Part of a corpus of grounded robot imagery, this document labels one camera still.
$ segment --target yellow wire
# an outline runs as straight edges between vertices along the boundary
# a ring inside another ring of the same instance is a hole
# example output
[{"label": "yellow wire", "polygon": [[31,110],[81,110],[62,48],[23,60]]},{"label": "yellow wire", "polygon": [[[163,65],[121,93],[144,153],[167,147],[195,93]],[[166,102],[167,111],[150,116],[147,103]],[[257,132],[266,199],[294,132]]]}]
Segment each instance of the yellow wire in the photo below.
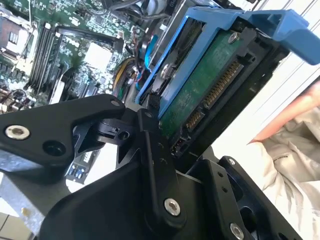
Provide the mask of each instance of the yellow wire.
[{"label": "yellow wire", "polygon": [[124,73],[124,70],[127,66],[127,64],[132,60],[132,58],[128,58],[124,63],[123,65],[121,66],[121,68],[119,69],[118,73],[116,74],[115,76],[115,80],[114,80],[114,83],[113,83],[113,90],[115,90],[116,88],[116,85],[120,79],[120,77],[122,76],[122,74]]}]

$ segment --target person's hand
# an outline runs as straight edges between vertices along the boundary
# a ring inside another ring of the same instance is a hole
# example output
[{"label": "person's hand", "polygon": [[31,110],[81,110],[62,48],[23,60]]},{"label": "person's hand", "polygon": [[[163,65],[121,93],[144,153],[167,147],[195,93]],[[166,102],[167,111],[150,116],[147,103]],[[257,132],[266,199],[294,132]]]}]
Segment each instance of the person's hand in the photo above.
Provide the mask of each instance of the person's hand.
[{"label": "person's hand", "polygon": [[320,106],[320,76],[276,116],[251,142],[262,142],[277,133],[287,122]]},{"label": "person's hand", "polygon": [[305,95],[310,96],[314,102],[314,107],[320,106],[320,80],[313,84],[305,93]]}]

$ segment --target screw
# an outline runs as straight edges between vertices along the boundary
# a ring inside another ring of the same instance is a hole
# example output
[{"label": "screw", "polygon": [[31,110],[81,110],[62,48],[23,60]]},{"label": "screw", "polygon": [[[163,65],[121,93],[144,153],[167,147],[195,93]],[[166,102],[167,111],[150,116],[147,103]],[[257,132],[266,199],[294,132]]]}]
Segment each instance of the screw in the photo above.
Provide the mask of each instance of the screw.
[{"label": "screw", "polygon": [[120,103],[118,103],[118,102],[117,102],[117,101],[115,101],[115,100],[112,100],[112,101],[111,101],[111,103],[112,103],[113,105],[117,106],[117,107],[119,107],[119,106],[120,106]]},{"label": "screw", "polygon": [[241,228],[237,224],[231,223],[230,230],[232,234],[236,237],[236,239],[243,240],[245,238],[244,233],[242,232]]},{"label": "screw", "polygon": [[11,125],[5,129],[5,135],[15,140],[24,140],[30,136],[28,128],[20,125]]},{"label": "screw", "polygon": [[229,163],[230,163],[231,165],[236,165],[236,162],[235,162],[233,159],[228,158],[228,160],[229,160]]},{"label": "screw", "polygon": [[232,33],[231,36],[228,39],[228,44],[233,44],[238,38],[239,38],[239,33],[238,32]]},{"label": "screw", "polygon": [[172,216],[178,216],[180,214],[180,206],[173,198],[167,198],[164,200],[165,210]]},{"label": "screw", "polygon": [[147,115],[149,118],[152,118],[152,114],[150,112],[146,111],[144,114]]}]

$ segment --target blue cable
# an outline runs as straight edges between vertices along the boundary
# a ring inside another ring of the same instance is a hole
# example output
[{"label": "blue cable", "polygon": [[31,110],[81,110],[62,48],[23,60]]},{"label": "blue cable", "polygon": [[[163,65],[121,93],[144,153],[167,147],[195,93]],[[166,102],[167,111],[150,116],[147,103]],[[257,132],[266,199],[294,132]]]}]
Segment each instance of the blue cable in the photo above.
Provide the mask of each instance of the blue cable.
[{"label": "blue cable", "polygon": [[152,53],[152,50],[154,49],[155,45],[156,45],[156,42],[158,40],[158,36],[157,35],[153,35],[150,43],[149,43],[149,46],[147,47],[146,49],[146,52],[145,52],[145,56],[144,56],[144,65],[145,65],[145,68],[148,69],[150,72],[151,72],[151,69],[149,68],[149,58],[150,58],[150,54]]}]

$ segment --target mounting hole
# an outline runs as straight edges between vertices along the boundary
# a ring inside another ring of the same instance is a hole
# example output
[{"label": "mounting hole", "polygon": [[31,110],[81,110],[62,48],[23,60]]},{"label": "mounting hole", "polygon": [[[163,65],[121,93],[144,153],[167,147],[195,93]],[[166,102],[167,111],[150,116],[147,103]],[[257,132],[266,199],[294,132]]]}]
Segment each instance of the mounting hole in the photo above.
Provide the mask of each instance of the mounting hole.
[{"label": "mounting hole", "polygon": [[123,132],[120,132],[120,133],[118,134],[118,138],[119,138],[120,140],[126,140],[126,139],[129,138],[129,136],[130,136],[130,134],[129,134],[127,131],[123,131]]},{"label": "mounting hole", "polygon": [[56,140],[46,141],[42,145],[43,150],[50,156],[60,157],[66,153],[66,147],[61,142]]},{"label": "mounting hole", "polygon": [[146,111],[144,114],[145,114],[147,117],[152,118],[152,114],[151,114],[150,112]]},{"label": "mounting hole", "polygon": [[164,149],[164,145],[161,143],[161,142],[158,142],[158,147],[161,148],[161,149]]},{"label": "mounting hole", "polygon": [[281,240],[289,240],[285,235],[283,235],[281,232],[279,232],[279,238],[281,239]]}]

